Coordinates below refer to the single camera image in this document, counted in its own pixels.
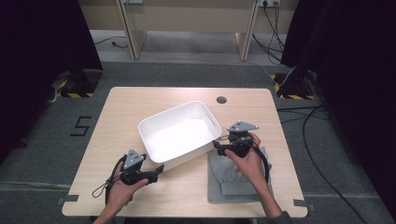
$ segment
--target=gray towel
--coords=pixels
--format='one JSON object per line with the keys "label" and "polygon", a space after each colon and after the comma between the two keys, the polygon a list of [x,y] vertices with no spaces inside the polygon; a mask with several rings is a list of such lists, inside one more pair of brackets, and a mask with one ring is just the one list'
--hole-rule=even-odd
{"label": "gray towel", "polygon": [[[268,159],[265,147],[260,150]],[[207,199],[213,203],[250,203],[257,202],[256,190],[241,173],[236,173],[235,163],[228,157],[219,156],[216,150],[209,152]],[[271,176],[268,176],[268,187],[271,187]]]}

